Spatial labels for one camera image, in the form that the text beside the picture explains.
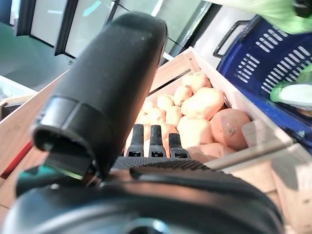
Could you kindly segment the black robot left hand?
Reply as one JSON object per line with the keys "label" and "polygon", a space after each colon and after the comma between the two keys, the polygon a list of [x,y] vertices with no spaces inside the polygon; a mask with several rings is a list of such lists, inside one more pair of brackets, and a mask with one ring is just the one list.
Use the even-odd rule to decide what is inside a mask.
{"label": "black robot left hand", "polygon": [[253,185],[191,159],[178,133],[135,120],[167,41],[161,19],[107,24],[56,85],[32,126],[48,156],[20,173],[4,234],[282,234],[275,204]]}

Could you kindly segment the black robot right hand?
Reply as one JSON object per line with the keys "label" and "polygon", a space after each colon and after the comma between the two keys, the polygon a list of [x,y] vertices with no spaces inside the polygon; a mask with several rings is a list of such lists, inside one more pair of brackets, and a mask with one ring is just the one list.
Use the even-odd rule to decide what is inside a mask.
{"label": "black robot right hand", "polygon": [[312,15],[312,0],[293,0],[293,9],[297,16],[308,18]]}

